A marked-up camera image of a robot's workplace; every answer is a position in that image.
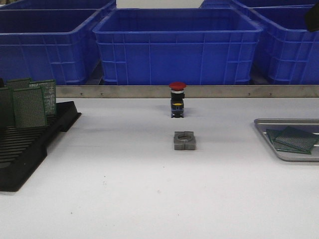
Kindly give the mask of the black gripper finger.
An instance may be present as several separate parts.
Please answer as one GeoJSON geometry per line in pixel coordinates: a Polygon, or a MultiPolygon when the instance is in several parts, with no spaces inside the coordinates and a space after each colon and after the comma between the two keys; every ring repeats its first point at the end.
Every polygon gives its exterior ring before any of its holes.
{"type": "Polygon", "coordinates": [[[309,32],[315,32],[319,30],[319,7],[313,6],[305,14],[305,24],[309,32]]]}

